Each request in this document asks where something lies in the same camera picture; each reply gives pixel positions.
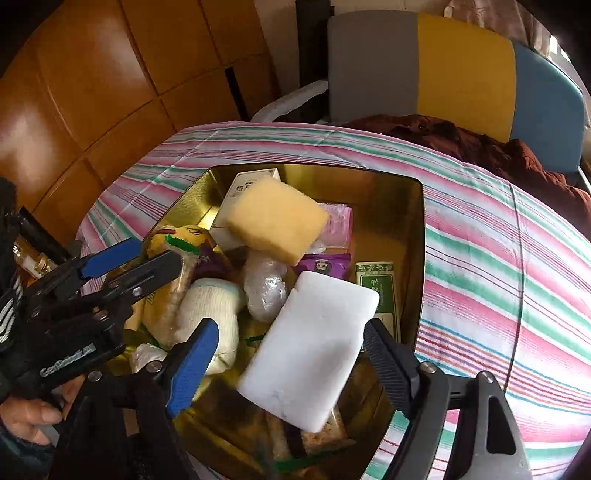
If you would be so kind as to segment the person's left hand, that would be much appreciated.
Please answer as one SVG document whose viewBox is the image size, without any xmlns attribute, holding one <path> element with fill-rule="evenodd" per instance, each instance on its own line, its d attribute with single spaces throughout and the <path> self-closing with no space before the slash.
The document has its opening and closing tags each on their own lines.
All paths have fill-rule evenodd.
<svg viewBox="0 0 591 480">
<path fill-rule="evenodd" d="M 40 446 L 50 445 L 40 425 L 56 425 L 67 417 L 84 380 L 84 376 L 78 376 L 56 389 L 59 408 L 41 399 L 9 397 L 1 404 L 2 423 L 17 438 Z"/>
</svg>

